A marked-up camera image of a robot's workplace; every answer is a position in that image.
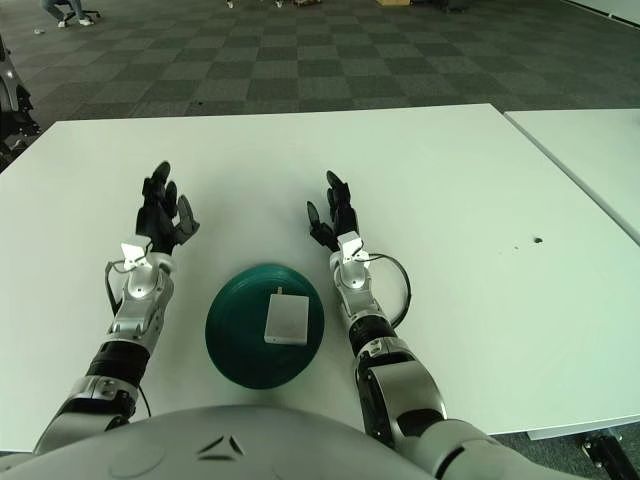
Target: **chair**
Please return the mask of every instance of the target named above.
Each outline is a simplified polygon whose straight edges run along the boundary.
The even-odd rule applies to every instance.
[[[69,0],[58,0],[56,2],[56,5],[60,7],[69,7],[69,9],[71,10],[69,13],[67,13],[64,16],[65,22],[71,20],[73,17],[76,16],[76,12],[74,12],[73,8],[71,8],[71,4],[69,3]],[[82,10],[82,11],[87,17],[91,19],[91,21],[93,21],[93,18],[91,18],[91,15],[95,15],[97,18],[101,18],[100,12],[98,10]]]

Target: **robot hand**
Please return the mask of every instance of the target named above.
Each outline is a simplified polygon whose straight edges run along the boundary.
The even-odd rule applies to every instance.
[[[332,252],[340,250],[338,236],[348,233],[358,233],[358,218],[351,208],[351,193],[349,185],[343,183],[335,173],[327,172],[327,180],[331,188],[327,190],[329,212],[334,228],[326,223],[320,223],[320,215],[315,205],[307,202],[307,213],[311,223],[311,236],[322,246],[329,247]]]
[[[168,255],[171,255],[174,246],[184,244],[200,228],[193,218],[187,198],[184,195],[177,198],[176,184],[169,182],[165,188],[170,171],[169,163],[162,162],[150,178],[145,178],[142,187],[144,204],[138,211],[136,221],[136,234],[151,239],[151,251]],[[176,214],[180,221],[174,225]]]

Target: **white table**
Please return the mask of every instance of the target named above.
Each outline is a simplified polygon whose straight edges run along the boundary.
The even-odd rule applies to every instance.
[[[154,413],[261,403],[362,428],[328,251],[308,236],[305,202],[326,218],[331,168],[367,247],[411,275],[399,334],[452,417],[502,433],[640,414],[640,249],[491,106],[61,122],[0,175],[0,449],[33,447],[104,339],[105,262],[161,160],[202,227],[175,251],[143,380]],[[224,283],[263,262],[315,285],[326,327],[303,373],[251,391],[213,367],[204,323]],[[381,262],[373,274],[393,315],[401,278]]]
[[[580,5],[596,9],[634,23],[640,23],[640,0],[571,0]]]
[[[640,245],[640,109],[505,115]]]

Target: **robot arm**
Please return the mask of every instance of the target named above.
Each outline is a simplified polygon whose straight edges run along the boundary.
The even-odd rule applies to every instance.
[[[170,254],[199,228],[187,199],[182,196],[176,204],[175,184],[170,182],[165,189],[169,171],[164,162],[145,179],[136,235],[122,244],[128,273],[120,304],[110,295],[115,318],[86,375],[38,441],[36,455],[124,425],[135,412],[140,380],[173,294]],[[177,213],[180,221],[174,225]]]
[[[398,338],[371,292],[369,254],[358,233],[349,186],[328,172],[335,229],[311,203],[311,236],[332,251],[330,268],[356,357],[355,380],[365,431],[437,479],[577,477],[540,467],[472,425],[449,420],[431,374]]]
[[[0,37],[0,171],[26,149],[23,141],[8,147],[5,143],[8,137],[40,133],[29,113],[33,109],[29,97]]]

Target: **metal joint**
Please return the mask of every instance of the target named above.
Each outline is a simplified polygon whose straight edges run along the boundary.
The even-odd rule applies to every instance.
[[[406,342],[398,337],[382,337],[370,341],[358,352],[359,361],[367,358],[377,358],[393,353],[405,353],[415,360],[415,356],[409,350]]]
[[[329,264],[333,281],[342,300],[342,316],[347,329],[367,315],[385,317],[371,291],[369,254],[362,250],[362,239],[356,232],[338,237],[340,251],[331,255]]]
[[[67,403],[81,398],[110,402],[116,398],[118,392],[126,392],[134,403],[138,399],[138,389],[129,382],[118,378],[88,375],[76,382]]]

